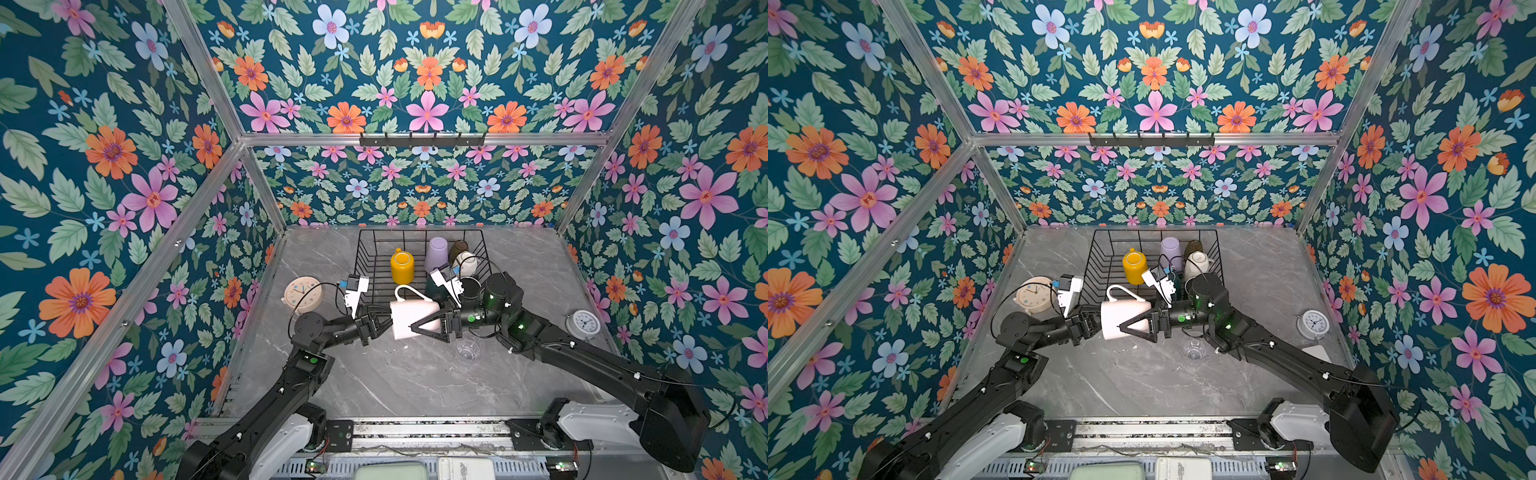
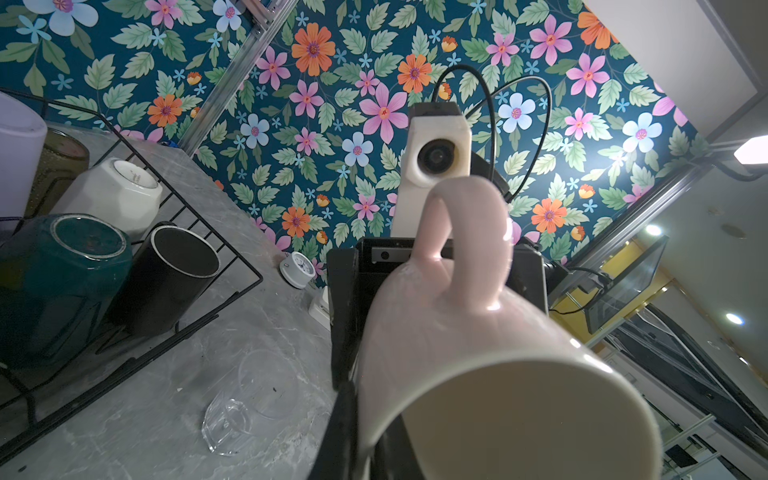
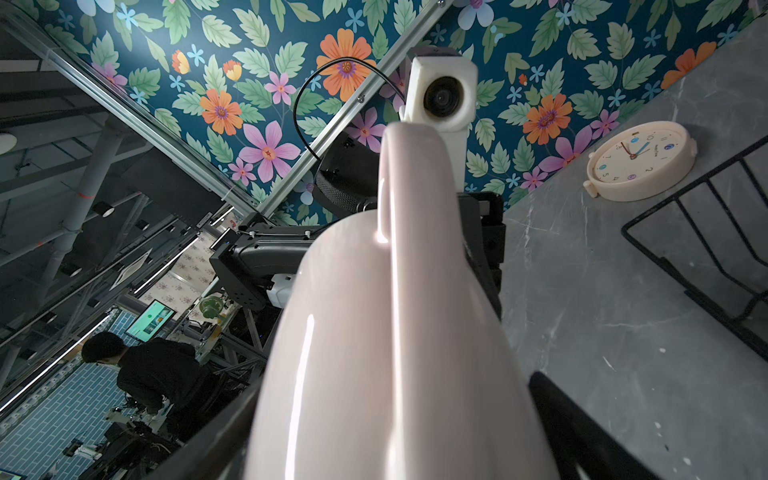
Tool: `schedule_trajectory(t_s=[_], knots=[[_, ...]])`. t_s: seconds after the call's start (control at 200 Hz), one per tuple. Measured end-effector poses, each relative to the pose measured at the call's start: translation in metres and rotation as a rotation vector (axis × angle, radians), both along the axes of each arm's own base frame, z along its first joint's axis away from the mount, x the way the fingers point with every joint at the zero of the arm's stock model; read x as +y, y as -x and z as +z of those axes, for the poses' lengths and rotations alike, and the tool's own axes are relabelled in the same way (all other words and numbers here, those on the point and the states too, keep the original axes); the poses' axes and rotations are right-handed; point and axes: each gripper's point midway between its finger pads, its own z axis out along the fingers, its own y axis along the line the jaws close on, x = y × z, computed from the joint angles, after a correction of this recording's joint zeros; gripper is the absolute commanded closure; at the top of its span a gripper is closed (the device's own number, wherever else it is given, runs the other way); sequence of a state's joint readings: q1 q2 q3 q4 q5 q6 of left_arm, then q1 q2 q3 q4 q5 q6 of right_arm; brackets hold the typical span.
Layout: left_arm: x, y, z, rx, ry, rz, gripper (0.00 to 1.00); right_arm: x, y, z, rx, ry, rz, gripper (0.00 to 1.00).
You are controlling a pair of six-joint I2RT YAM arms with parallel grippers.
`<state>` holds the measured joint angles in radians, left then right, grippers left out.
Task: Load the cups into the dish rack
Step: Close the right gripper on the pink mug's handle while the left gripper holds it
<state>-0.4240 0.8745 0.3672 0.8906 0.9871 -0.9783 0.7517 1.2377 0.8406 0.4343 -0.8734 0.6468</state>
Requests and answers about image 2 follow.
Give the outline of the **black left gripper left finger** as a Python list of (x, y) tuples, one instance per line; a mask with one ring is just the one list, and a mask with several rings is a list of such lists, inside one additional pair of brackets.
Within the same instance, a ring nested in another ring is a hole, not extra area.
[(336, 401), (308, 480), (350, 480), (357, 457), (358, 402), (355, 384), (339, 386)]

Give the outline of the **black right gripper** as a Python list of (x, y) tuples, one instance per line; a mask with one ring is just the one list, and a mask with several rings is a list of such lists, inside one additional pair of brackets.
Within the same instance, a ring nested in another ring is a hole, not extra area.
[[(327, 254), (334, 389), (349, 378), (376, 293), (389, 274), (410, 258), (413, 244), (412, 238), (368, 237), (353, 248), (334, 248)], [(514, 246), (506, 286), (541, 311), (549, 310), (545, 258), (527, 238)]]

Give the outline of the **black mug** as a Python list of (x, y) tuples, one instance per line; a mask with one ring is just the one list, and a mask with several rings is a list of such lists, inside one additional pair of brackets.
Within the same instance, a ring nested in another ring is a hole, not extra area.
[(161, 222), (135, 254), (106, 320), (134, 336), (161, 335), (182, 319), (220, 268), (219, 255), (207, 240)]

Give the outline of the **green mug white inside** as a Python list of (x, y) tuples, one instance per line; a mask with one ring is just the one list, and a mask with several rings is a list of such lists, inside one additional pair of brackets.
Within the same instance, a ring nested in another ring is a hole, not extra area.
[(83, 214), (34, 218), (1, 247), (1, 362), (56, 365), (96, 336), (132, 266), (129, 237)]

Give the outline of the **clear glass cup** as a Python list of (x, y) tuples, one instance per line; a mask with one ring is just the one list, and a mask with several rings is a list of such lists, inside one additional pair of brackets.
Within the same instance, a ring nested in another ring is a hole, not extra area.
[(219, 381), (203, 414), (201, 435), (214, 455), (256, 456), (286, 435), (304, 433), (327, 412), (297, 360), (261, 347), (239, 358)]

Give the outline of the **lavender plastic cup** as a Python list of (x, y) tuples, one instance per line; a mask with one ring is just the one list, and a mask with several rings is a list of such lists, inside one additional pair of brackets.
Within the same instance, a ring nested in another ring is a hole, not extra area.
[(48, 133), (43, 118), (1, 94), (1, 228), (23, 217)]

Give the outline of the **cream mug pink handle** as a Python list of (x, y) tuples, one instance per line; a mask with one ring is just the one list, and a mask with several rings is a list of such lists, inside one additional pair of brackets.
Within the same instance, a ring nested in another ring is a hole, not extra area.
[(428, 194), (411, 256), (376, 293), (358, 357), (358, 460), (403, 418), (428, 479), (657, 479), (662, 442), (619, 373), (506, 286), (512, 227), (495, 186)]

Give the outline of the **brown textured cup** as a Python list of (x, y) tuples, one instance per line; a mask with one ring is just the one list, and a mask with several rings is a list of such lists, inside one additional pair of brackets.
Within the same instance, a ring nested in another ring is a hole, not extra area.
[(73, 181), (89, 167), (90, 153), (73, 136), (49, 128), (38, 162), (25, 218), (47, 215)]

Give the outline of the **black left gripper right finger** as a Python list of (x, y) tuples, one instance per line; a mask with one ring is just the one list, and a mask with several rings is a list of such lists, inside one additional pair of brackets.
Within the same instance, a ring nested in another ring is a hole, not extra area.
[(375, 446), (374, 478), (425, 480), (401, 416), (391, 422)]

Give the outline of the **white faceted mug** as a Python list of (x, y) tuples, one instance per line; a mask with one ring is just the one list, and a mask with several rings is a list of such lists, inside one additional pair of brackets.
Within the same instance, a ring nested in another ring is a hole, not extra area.
[(147, 170), (109, 158), (80, 174), (51, 214), (87, 214), (139, 240), (159, 212), (163, 186)]

